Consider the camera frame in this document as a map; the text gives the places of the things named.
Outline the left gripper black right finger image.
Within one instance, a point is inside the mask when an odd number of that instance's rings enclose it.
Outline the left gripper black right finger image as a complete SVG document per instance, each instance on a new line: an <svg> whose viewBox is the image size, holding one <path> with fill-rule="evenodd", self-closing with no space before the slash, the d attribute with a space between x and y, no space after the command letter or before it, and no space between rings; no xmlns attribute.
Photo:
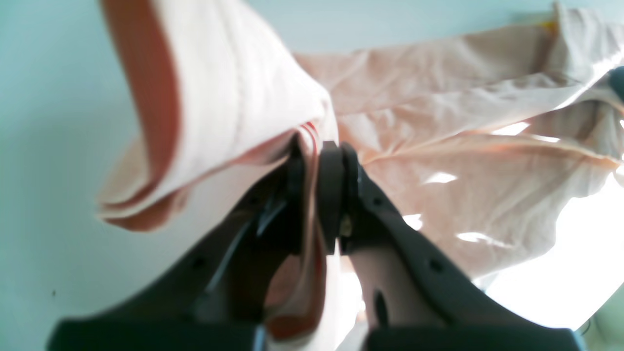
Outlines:
<svg viewBox="0 0 624 351"><path fill-rule="evenodd" d="M350 258L369 331L364 351L581 351L571 329L530 322L497 304L410 227L349 144L325 142L318 212L331 253Z"/></svg>

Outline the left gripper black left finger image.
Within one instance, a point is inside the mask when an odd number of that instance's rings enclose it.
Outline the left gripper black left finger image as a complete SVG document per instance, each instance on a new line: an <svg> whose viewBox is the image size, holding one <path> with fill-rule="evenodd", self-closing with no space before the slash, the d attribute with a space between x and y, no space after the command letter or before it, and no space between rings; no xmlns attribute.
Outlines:
<svg viewBox="0 0 624 351"><path fill-rule="evenodd" d="M285 258L301 253L303 147L265 175L154 282L92 317L67 318L49 351L263 351L264 304Z"/></svg>

